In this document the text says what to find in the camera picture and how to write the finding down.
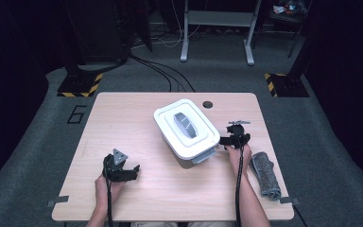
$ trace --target gray cloth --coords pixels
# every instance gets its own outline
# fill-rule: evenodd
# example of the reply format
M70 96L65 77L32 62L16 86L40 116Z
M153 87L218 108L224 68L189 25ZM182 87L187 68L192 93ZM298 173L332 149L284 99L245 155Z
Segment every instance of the gray cloth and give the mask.
M265 152L252 155L250 166L261 187L261 196L277 201L282 197L281 188L273 172L273 163Z

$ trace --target metal stand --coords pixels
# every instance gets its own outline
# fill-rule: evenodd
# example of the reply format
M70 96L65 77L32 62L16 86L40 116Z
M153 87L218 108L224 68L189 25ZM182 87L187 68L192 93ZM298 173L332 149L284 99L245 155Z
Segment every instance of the metal stand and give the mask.
M254 12L220 12L220 11L197 11L188 10L188 0L184 5L184 39L181 49L181 61L187 61L188 54L188 26L246 26L250 28L247 40L244 40L244 48L248 65L254 65L251 51L251 38L255 29L259 7L262 0L257 0Z

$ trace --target container lid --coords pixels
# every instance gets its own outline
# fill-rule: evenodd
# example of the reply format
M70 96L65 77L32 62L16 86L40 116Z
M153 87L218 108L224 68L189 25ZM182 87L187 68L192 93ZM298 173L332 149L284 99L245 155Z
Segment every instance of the container lid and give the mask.
M219 132L189 99L180 99L154 113L165 139L181 159L196 157L220 140Z

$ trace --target gray floor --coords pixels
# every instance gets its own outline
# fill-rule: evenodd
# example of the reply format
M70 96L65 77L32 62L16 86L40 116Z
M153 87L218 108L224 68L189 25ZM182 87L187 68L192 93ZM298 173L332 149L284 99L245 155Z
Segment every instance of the gray floor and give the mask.
M272 97L268 90L264 74L287 73L300 46L288 59L291 39L277 34L261 36L253 50L255 65L248 66L244 38L201 36L191 41L188 62L180 62L182 43L174 47L155 44L152 53L142 46L133 48L132 53L179 70L197 92L256 94L287 190L302 202L298 208L308 226L363 226L363 172L335 137L305 77L302 81L308 98ZM178 75L171 75L183 82ZM96 94L58 97L65 71L58 69L46 77L49 91L45 101L0 172L0 226L62 226L51 218L52 208L45 204L60 193ZM183 85L191 92L186 83ZM172 92L177 92L176 83L173 88ZM168 89L161 75L128 60L104 74L97 92L166 93ZM80 109L85 112L81 123L66 124L77 105L86 106ZM85 222L68 224L83 225ZM272 226L303 224L296 215L289 221L272 221Z

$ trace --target wooden table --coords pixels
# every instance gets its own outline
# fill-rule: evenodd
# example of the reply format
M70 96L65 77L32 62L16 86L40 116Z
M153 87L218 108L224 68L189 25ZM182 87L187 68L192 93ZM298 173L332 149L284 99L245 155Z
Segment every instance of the wooden table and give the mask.
M216 155L191 168L182 168L163 139L153 114L181 98L192 100L219 131L229 136L229 121L246 120L252 152L264 151L287 197L264 118L254 94L247 93L101 93L81 135L52 218L57 221L88 220L95 207L94 180L103 159L114 148L129 156L124 169L141 165L136 181L126 183L113 205L115 221L207 221L235 220L235 181L228 151L216 147ZM202 106L213 102L211 109ZM257 179L249 179L269 219L291 219L291 203L280 204L259 196Z

